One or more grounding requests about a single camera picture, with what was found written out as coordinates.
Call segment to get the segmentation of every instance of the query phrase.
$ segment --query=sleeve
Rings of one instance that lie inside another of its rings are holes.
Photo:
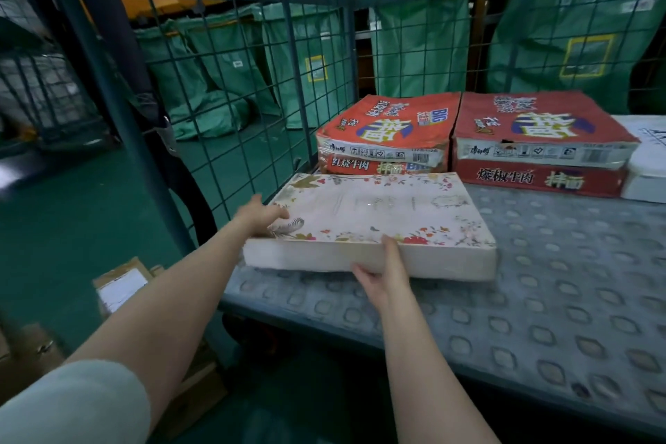
[[[150,401],[136,374],[112,361],[82,360],[0,407],[0,442],[143,444],[150,424]]]

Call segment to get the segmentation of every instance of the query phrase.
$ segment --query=gray platform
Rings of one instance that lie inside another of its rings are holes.
[[[500,248],[496,283],[412,283],[454,369],[666,435],[666,206],[468,190]],[[222,307],[382,346],[350,273],[238,267]]]

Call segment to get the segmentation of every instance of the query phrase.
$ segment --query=red box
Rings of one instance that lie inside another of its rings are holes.
[[[468,183],[616,197],[638,145],[582,92],[465,93],[453,166]]]
[[[446,172],[460,96],[367,95],[317,131],[322,173]]]

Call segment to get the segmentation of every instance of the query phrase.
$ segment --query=red flower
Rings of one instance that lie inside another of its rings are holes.
[[[428,240],[419,236],[405,237],[402,242],[404,244],[428,244]]]

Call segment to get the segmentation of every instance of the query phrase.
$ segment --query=barcode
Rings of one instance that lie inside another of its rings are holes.
[[[412,153],[412,162],[414,163],[427,163],[429,160],[427,153]]]
[[[606,163],[609,154],[609,150],[585,150],[583,153],[583,162]]]

